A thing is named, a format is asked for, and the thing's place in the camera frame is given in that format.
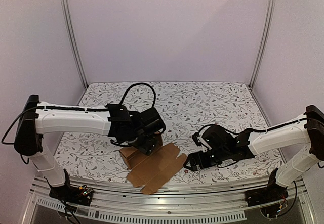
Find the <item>brown cardboard box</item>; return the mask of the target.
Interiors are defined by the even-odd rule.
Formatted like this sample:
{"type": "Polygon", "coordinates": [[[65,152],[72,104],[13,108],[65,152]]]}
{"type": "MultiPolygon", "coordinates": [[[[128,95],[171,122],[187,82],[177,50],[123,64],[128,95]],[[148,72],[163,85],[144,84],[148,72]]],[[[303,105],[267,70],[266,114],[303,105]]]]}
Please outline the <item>brown cardboard box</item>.
{"type": "Polygon", "coordinates": [[[159,190],[183,168],[187,160],[187,155],[181,154],[174,143],[163,145],[161,136],[157,137],[155,148],[149,156],[134,147],[121,148],[119,153],[130,170],[127,181],[135,188],[140,187],[145,195],[159,190]]]}

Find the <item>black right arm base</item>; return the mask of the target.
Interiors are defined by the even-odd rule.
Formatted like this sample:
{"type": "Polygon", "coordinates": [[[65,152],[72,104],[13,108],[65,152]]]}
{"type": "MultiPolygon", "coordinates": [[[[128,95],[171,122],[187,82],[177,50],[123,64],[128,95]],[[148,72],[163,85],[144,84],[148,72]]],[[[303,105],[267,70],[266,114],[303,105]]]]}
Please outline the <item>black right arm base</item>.
{"type": "Polygon", "coordinates": [[[244,192],[248,207],[262,205],[288,197],[287,187],[282,187],[277,184],[277,171],[278,168],[270,174],[266,187],[244,192]]]}

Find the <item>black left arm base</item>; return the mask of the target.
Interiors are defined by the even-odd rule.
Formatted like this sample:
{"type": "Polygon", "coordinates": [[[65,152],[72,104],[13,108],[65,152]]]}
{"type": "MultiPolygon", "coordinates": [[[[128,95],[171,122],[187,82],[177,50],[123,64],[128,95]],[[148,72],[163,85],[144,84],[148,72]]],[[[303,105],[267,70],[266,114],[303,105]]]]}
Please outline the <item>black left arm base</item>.
{"type": "Polygon", "coordinates": [[[61,202],[74,203],[83,206],[90,206],[93,197],[94,189],[87,185],[74,187],[70,184],[70,177],[66,169],[63,169],[65,181],[62,186],[53,187],[50,186],[49,196],[56,198],[61,202]]]}

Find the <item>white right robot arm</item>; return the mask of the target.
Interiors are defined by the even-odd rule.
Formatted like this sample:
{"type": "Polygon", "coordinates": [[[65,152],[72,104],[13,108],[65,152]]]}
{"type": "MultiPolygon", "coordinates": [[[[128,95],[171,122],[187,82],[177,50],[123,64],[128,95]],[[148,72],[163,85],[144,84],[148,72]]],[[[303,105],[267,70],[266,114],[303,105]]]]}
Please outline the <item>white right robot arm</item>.
{"type": "Polygon", "coordinates": [[[266,129],[247,128],[239,133],[208,124],[194,133],[192,139],[197,146],[207,148],[187,156],[183,167],[193,172],[219,166],[226,160],[238,163],[273,149],[303,144],[292,159],[272,173],[274,180],[262,190],[262,198],[272,202],[281,194],[281,187],[288,187],[323,161],[323,112],[309,105],[304,113],[290,121],[266,129]]]}

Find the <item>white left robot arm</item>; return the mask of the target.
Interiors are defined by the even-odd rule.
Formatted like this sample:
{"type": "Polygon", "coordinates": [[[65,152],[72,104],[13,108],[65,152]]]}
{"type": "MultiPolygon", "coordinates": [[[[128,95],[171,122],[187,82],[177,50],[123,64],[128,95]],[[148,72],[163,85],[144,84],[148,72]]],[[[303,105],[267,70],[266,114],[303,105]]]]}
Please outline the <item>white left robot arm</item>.
{"type": "Polygon", "coordinates": [[[68,176],[54,156],[42,147],[43,135],[54,132],[93,133],[111,137],[114,145],[129,145],[148,156],[156,147],[157,136],[166,129],[154,107],[138,112],[129,111],[122,104],[98,107],[55,105],[39,101],[38,95],[29,96],[17,121],[14,149],[29,157],[65,201],[75,197],[75,189],[67,183],[68,176]]]}

